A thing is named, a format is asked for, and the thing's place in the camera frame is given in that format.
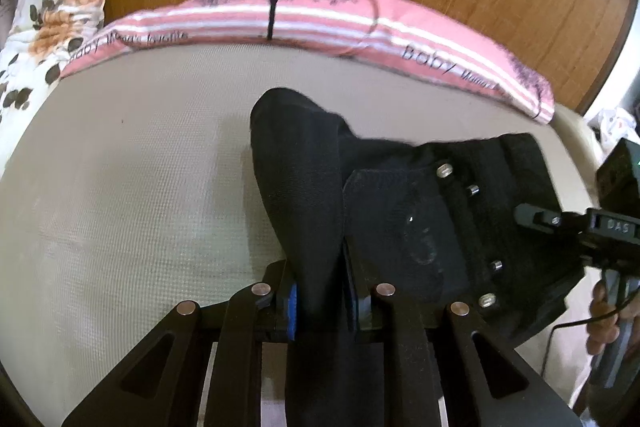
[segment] floral pillow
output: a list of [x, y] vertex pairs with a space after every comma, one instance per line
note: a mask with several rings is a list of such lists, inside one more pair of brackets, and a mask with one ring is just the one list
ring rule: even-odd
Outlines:
[[0, 52], [0, 178], [70, 54], [104, 25], [104, 1], [18, 0]]

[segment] triangular cutout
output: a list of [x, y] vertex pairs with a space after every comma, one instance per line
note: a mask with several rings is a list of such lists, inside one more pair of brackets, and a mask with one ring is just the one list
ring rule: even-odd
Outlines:
[[153, 398], [158, 392], [162, 372], [174, 345], [174, 335], [163, 335], [158, 343], [126, 374], [120, 388], [141, 398]]
[[491, 396], [495, 399], [501, 399], [527, 388], [529, 385], [527, 379], [508, 360], [503, 358], [484, 336], [475, 333], [473, 341]]

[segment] black bracket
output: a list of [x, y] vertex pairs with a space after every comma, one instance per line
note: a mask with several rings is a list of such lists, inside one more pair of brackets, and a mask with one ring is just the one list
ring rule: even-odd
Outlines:
[[[580, 420], [462, 302], [444, 311], [367, 270], [344, 248], [354, 341], [383, 343], [385, 425], [578, 427]], [[228, 302], [179, 303], [72, 411], [63, 427], [191, 427], [213, 342], [206, 427], [259, 427], [262, 343], [295, 338], [296, 285], [286, 261]]]

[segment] mattress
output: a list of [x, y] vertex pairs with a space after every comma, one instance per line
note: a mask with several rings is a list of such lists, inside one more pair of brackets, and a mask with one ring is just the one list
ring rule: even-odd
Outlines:
[[[249, 114], [299, 90], [353, 132], [422, 143], [530, 132], [565, 210], [590, 205], [551, 126], [492, 100], [355, 61], [276, 46], [189, 45], [125, 55], [64, 79], [0, 181], [0, 360], [46, 427], [66, 415], [176, 303], [259, 280], [282, 251], [262, 206]], [[593, 274], [561, 320], [588, 313]], [[548, 331], [519, 351], [540, 368]], [[582, 329], [554, 341], [569, 400]], [[265, 346], [262, 424], [284, 425], [284, 346]]]

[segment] black metal frame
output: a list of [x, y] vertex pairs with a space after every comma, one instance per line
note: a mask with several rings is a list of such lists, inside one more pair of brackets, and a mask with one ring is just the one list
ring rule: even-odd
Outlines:
[[[613, 156], [607, 160], [609, 165], [601, 169], [615, 165], [610, 163]], [[640, 287], [640, 219], [600, 208], [587, 208], [584, 214], [576, 214], [526, 203], [517, 206], [514, 217], [522, 227], [565, 240], [568, 255], [579, 255], [587, 266], [601, 269], [607, 288], [614, 290], [611, 304], [625, 306], [631, 292]], [[618, 327], [617, 339], [593, 359], [590, 384], [594, 389], [610, 389], [616, 381], [631, 338], [633, 320], [619, 320]]]
[[[572, 427], [580, 420], [495, 335], [472, 307], [444, 311], [382, 283], [344, 248], [344, 290], [354, 342], [383, 343], [385, 424]], [[293, 341], [296, 285], [286, 261], [269, 265], [270, 292], [247, 286], [228, 302], [176, 306], [74, 409], [63, 427], [194, 426], [213, 342], [206, 427], [259, 427], [262, 343]]]

